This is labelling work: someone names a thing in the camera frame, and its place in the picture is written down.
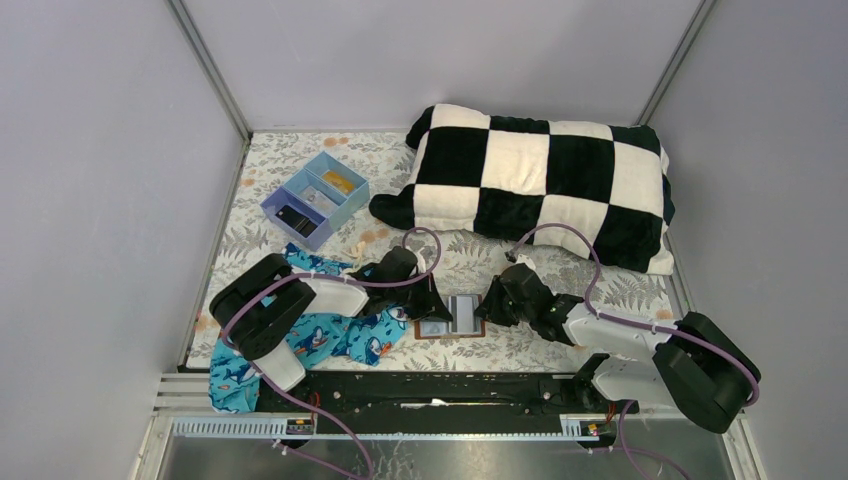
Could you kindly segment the brown leather card holder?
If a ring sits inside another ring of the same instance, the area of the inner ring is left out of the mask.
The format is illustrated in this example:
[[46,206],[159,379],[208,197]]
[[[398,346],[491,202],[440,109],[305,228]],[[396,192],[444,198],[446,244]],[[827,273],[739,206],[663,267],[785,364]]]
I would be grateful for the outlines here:
[[444,303],[451,315],[451,321],[442,321],[436,317],[419,320],[415,325],[415,338],[430,340],[484,337],[485,321],[476,314],[481,301],[482,296],[479,294],[446,297]]

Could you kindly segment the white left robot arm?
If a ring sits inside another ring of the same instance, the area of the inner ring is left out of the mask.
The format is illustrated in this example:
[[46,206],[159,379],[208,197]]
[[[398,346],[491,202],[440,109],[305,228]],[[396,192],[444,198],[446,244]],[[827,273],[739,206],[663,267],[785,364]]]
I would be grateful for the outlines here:
[[413,322],[453,320],[433,275],[400,246],[347,272],[290,245],[225,287],[209,309],[225,344],[284,391],[329,356],[374,366]]

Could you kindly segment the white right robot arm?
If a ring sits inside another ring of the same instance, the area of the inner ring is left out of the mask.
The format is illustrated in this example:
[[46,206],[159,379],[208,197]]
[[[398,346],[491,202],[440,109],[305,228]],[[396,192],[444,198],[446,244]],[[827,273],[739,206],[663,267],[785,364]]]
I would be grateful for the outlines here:
[[707,431],[724,433],[762,378],[703,314],[689,312],[664,326],[604,312],[581,297],[553,293],[525,264],[494,276],[475,313],[501,326],[526,322],[551,342],[595,348],[575,376],[574,395],[589,407],[630,400],[665,405]]

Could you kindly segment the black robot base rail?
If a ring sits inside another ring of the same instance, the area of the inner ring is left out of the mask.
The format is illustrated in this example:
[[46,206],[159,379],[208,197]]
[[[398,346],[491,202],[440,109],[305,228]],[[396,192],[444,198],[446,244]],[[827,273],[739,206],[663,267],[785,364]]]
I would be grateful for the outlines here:
[[299,413],[300,402],[337,417],[343,431],[350,428],[344,423],[347,418],[411,417],[433,411],[459,419],[475,414],[494,419],[584,415],[610,423],[625,406],[622,400],[604,399],[589,381],[569,374],[314,371],[285,396],[262,384],[256,409]]

